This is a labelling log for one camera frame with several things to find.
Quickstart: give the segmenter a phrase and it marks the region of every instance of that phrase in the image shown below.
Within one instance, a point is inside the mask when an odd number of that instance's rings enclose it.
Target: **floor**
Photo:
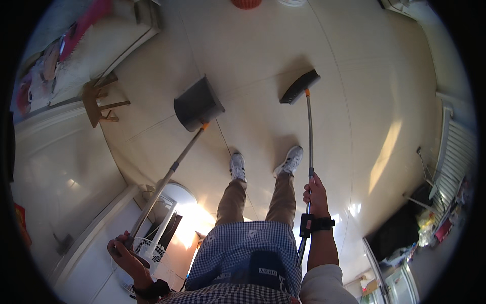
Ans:
[[[131,101],[116,111],[119,123],[102,123],[125,179],[154,185],[165,175],[193,136],[174,114],[174,97],[206,74],[226,112],[173,179],[215,218],[238,150],[248,179],[244,217],[263,220],[272,171],[299,144],[298,227],[309,161],[306,104],[278,100],[315,67],[322,78],[311,89],[314,168],[336,221],[343,281],[354,280],[369,268],[361,238],[422,183],[417,147],[431,164],[438,153],[441,104],[422,28],[376,0],[309,0],[300,8],[266,0],[249,11],[230,1],[180,0],[162,1],[160,9],[162,32],[115,69],[119,82],[105,100]]]

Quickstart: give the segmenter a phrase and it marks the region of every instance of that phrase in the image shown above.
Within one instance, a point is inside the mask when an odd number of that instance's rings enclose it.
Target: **khaki pants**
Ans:
[[[266,221],[282,222],[294,227],[295,191],[294,176],[282,172],[275,182],[275,190],[270,202]],[[246,182],[235,179],[226,187],[219,202],[216,213],[216,224],[223,225],[233,222],[243,222],[243,208],[246,198]]]

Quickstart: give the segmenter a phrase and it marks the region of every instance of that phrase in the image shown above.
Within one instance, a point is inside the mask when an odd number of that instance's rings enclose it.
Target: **white fan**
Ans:
[[[154,282],[157,280],[154,277],[154,273],[157,268],[160,268],[157,271],[157,277],[161,277],[164,281],[172,286],[174,284],[174,273],[171,271],[171,263],[169,261],[169,257],[165,254],[165,250],[161,245],[158,245],[155,248],[151,248],[152,241],[143,237],[135,237],[135,241],[133,242],[133,252],[144,258],[150,264],[150,275]],[[128,273],[125,272],[122,268],[120,268],[117,263],[113,259],[111,259],[111,268],[113,269],[113,273],[116,274],[118,280],[123,288],[125,288],[128,292],[135,295],[133,292],[133,279]]]

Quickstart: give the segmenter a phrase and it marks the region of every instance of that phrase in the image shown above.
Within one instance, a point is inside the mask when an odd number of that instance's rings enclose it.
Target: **radiator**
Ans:
[[[436,228],[445,220],[462,179],[475,167],[478,156],[476,136],[453,120],[449,108],[443,112],[442,143],[434,177],[438,191],[432,198],[433,207],[439,211],[435,215]]]

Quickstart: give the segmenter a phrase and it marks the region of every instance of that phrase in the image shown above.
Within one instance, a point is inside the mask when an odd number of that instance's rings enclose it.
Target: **wooden stool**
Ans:
[[[116,107],[126,106],[130,104],[130,101],[122,101],[106,106],[98,106],[97,100],[103,99],[108,96],[108,93],[100,93],[101,89],[118,81],[118,77],[110,73],[99,85],[95,85],[99,82],[99,79],[93,79],[86,82],[83,87],[82,100],[85,105],[86,113],[88,114],[89,121],[93,128],[96,128],[99,122],[118,122],[120,119],[113,116],[113,111]],[[109,111],[106,116],[102,115],[102,111]]]

